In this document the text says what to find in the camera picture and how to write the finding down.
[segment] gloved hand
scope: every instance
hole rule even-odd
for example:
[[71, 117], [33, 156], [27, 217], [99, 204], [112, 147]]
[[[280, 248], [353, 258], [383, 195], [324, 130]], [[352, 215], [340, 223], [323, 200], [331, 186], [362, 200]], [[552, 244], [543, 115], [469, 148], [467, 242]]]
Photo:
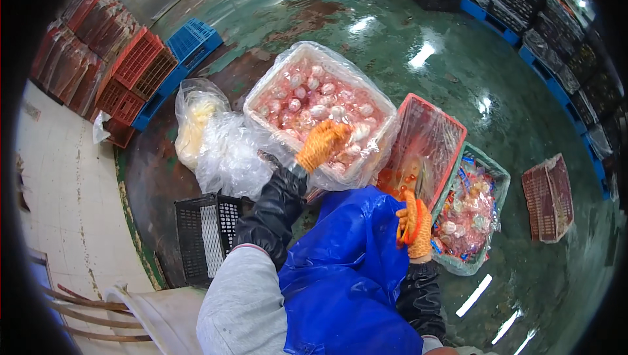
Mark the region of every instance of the gloved hand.
[[397, 248], [408, 246], [408, 256], [419, 258], [430, 256], [431, 251], [431, 215], [423, 200], [415, 200], [414, 194], [406, 190], [400, 195], [406, 202], [406, 208], [398, 210]]
[[325, 120], [316, 125], [305, 140], [303, 149], [295, 158], [301, 167], [312, 173], [325, 163], [334, 151], [342, 149], [351, 137], [352, 128], [347, 124], [336, 124]]

